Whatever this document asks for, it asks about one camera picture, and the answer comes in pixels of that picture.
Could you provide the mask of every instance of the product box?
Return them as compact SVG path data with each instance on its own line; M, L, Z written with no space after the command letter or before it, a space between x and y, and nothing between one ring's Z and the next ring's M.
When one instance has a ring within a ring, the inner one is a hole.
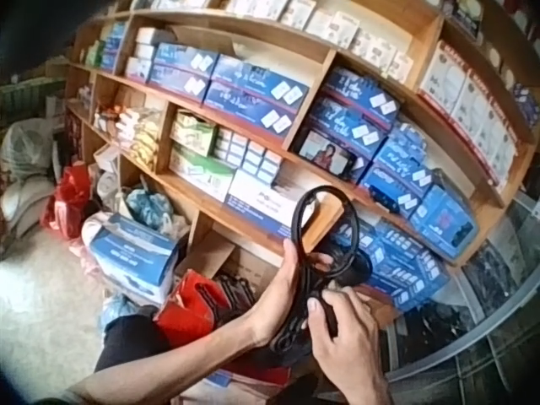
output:
M89 248L112 283L158 305L166 301L178 256L176 242L115 213Z
M284 138L294 116L279 106L221 83L212 82L204 104L247 121L270 135Z
M170 131L171 139L201 156L208 156L213 148L216 124L197 118L188 111L178 110Z
M158 45L160 42L174 42L175 35L171 31L158 30L154 27L143 27L138 29L135 42L138 44Z
M302 31L315 6L316 2L313 0L291 0L279 22Z
M379 192L382 196L387 197L394 207L398 206L399 213L406 219L411 216L420 204L419 198L414 193L408 190L396 178L377 166L371 166L361 181L361 184L370 193ZM388 206L379 201L382 196L378 196L375 200L390 210Z
M418 93L444 118L454 111L467 78L468 65L444 41L439 41Z
M412 226L443 257L458 258L478 234L472 213L433 185L411 217Z
M302 106L308 86L263 67L220 55L212 80L262 97L294 114Z
M127 59L126 77L139 83L146 83L152 71L152 61L130 57Z
M360 22L357 19L338 11L332 17L330 24L322 31L321 38L341 48L348 49L359 27Z
M342 148L367 160L375 156L386 140L386 135L368 123L360 113L328 97L316 100L310 119Z
M451 113L452 126L466 142L472 143L482 128L488 114L489 99L488 88L471 69Z
M202 102L209 80L174 67L154 64L148 82L177 95Z
M200 188L220 202L224 202L235 169L212 158L205 158L173 143L169 168L182 179Z
M161 43L154 62L210 78L219 54L191 46Z
M237 170L226 203L256 226L280 238L290 238L294 210L305 191L278 179L268 187L243 170ZM315 212L315 202L307 207L302 219L305 225Z

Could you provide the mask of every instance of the cardboard box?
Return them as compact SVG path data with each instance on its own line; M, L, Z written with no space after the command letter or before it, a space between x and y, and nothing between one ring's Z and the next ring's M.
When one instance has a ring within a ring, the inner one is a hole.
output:
M204 51L185 45L161 43L155 54L154 62L210 78L218 57L217 52Z
M448 119L462 92L468 70L468 65L457 52L441 40L418 93Z
M294 210L305 191L279 179L275 187L237 170L226 203L256 226L280 238L290 238ZM302 219L306 224L315 211L315 203L307 207Z
M180 145L201 156L208 156L213 148L216 124L206 122L187 111L178 111L170 137Z
M173 143L169 168L182 179L198 187L220 202L224 202L235 169L212 158L205 158Z
M174 67L154 64L148 82L177 95L202 102L209 80Z
M309 88L269 69L220 55L212 80L247 91L294 114L302 106Z
M158 305L165 302L178 256L176 242L115 213L89 248L112 283Z
M359 112L328 97L316 100L310 119L340 147L367 160L373 159L386 140L386 135L368 123Z
M204 105L237 116L280 138L287 135L294 120L293 114L279 106L214 81L210 84Z
M313 0L291 0L279 22L302 31L315 6L316 2Z
M433 250L452 260L458 258L478 234L473 214L437 185L426 194L411 217L411 224Z

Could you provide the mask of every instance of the finger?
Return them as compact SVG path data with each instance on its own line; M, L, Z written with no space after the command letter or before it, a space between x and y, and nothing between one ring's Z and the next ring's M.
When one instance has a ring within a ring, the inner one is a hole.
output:
M307 310L307 324L310 327L313 355L317 358L328 350L332 340L328 332L327 317L319 300L309 298L307 300Z

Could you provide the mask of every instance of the blue box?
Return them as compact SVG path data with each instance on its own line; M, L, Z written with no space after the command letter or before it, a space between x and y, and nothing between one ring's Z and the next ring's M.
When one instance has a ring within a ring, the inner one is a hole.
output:
M369 124L360 113L328 97L317 99L310 119L339 146L372 160L386 135Z
M273 136L284 138L294 116L289 111L272 105L245 91L212 82L204 104L227 114L237 116Z
M165 302L178 256L175 241L115 213L89 248L112 283L157 304Z
M431 170L419 163L398 143L389 139L373 160L391 172L406 188L422 198L433 184Z
M399 213L406 219L414 213L420 204L419 198L414 193L378 166L371 166L361 184L368 190L371 186L376 187L379 192L399 207Z
M177 95L202 102L209 80L174 67L154 64L148 82Z
M309 91L305 84L226 55L219 56L212 80L246 90L294 114Z
M204 51L185 45L161 43L156 51L154 62L210 78L218 58L217 52Z
M478 234L471 212L437 185L411 216L413 227L434 247L450 259L458 258Z

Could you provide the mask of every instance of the white label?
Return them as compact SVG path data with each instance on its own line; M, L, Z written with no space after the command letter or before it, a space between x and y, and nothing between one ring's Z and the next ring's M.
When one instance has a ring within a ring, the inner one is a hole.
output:
M302 90L300 90L300 87L294 86L293 89L290 90L283 99L288 105L292 105L297 99L299 99L303 95L304 93L302 93Z
M265 128L269 128L278 119L279 119L279 114L275 110L272 110L261 119L261 122L262 122L262 125L264 125Z
M367 125L361 125L360 127L356 127L353 129L353 138L358 139L362 138L364 135L367 135L370 133L370 129Z
M380 93L379 95L371 97L370 103L373 108L380 107L381 105L386 103L386 97L384 94Z
M362 138L365 146L370 146L372 143L375 143L379 140L379 134L377 132L372 132L370 135L367 135Z
M290 86L286 82L281 82L272 90L272 95L276 100L281 98L290 91Z
M273 124L273 129L275 132L281 133L291 125L293 125L293 122L287 116L282 116L278 122Z

